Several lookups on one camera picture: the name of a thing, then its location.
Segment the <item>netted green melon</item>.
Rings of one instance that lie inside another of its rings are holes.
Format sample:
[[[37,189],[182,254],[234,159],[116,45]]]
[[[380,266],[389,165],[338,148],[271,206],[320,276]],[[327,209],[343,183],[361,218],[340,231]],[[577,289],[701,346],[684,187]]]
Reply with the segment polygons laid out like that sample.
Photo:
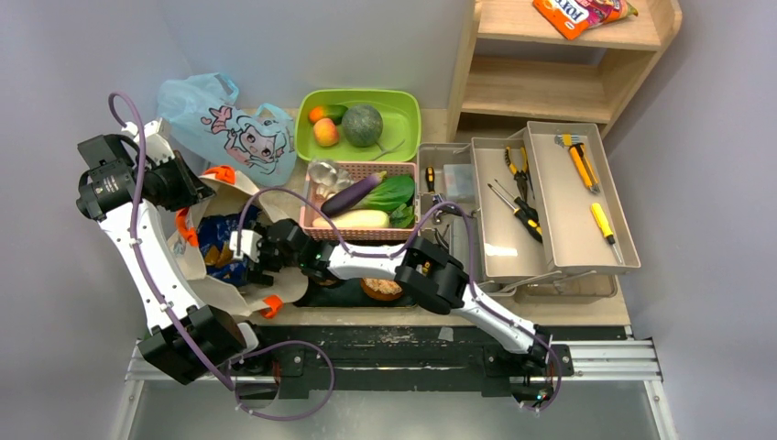
[[[370,104],[357,104],[349,107],[342,118],[341,128],[346,140],[354,147],[366,149],[377,146],[379,153],[370,161],[391,154],[400,149],[405,140],[402,139],[395,147],[387,148],[380,142],[384,129],[383,117],[380,112]]]

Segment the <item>blue snack packet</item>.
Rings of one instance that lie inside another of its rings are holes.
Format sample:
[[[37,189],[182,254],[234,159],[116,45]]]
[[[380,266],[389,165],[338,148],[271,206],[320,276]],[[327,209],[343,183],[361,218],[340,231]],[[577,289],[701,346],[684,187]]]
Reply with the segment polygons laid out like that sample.
[[[238,214],[205,216],[197,227],[198,248],[206,274],[240,288],[247,285],[245,259],[233,258],[229,247],[231,234],[239,220]]]

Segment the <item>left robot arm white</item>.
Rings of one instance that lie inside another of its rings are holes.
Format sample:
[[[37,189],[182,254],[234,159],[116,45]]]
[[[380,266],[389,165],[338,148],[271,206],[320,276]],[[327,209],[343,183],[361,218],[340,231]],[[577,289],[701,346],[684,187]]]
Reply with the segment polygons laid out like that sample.
[[[213,196],[179,151],[147,152],[141,138],[98,135],[77,150],[88,166],[76,206],[94,220],[119,251],[137,286],[149,335],[137,348],[143,359],[180,384],[210,373],[227,389],[222,367],[237,357],[249,374],[270,369],[273,350],[247,324],[206,304],[192,289],[165,238],[161,210],[191,207]]]

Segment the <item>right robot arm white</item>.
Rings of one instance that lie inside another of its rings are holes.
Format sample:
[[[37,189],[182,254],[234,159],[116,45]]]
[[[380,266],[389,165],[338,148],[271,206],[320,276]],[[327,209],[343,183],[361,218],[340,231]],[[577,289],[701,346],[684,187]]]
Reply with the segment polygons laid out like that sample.
[[[261,269],[292,267],[314,281],[393,281],[422,309],[462,317],[493,337],[514,355],[521,370],[563,373],[546,329],[487,295],[458,259],[421,236],[403,245],[357,246],[315,239],[295,221],[284,219],[258,230],[241,230],[233,246]]]

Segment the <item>light blue plastic grocery bag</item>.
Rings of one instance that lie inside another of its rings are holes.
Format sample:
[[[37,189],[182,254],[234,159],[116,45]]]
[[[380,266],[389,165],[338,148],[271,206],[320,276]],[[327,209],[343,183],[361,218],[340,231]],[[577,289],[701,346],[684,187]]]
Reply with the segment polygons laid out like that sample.
[[[258,186],[286,184],[297,159],[294,118],[273,104],[242,110],[238,95],[223,73],[168,80],[158,91],[157,114],[180,144],[211,164],[241,171]]]

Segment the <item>beige canvas tote bag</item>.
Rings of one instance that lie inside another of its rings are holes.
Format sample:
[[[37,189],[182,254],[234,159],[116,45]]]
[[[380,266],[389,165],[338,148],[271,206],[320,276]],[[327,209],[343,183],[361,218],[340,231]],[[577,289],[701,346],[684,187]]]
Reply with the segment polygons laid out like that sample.
[[[222,165],[206,170],[200,180],[214,195],[179,210],[167,240],[184,279],[206,304],[233,316],[273,318],[283,305],[302,298],[308,279],[282,268],[278,257],[250,258],[247,238],[240,251],[232,249],[240,215],[258,192],[244,173]]]

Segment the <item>orange green mango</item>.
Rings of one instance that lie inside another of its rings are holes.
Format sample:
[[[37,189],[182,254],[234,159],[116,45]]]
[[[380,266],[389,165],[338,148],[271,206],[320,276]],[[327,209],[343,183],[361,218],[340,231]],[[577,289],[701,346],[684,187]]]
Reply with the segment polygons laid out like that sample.
[[[312,108],[308,113],[308,120],[315,124],[322,119],[330,119],[336,126],[342,123],[348,107],[343,104],[322,104]]]

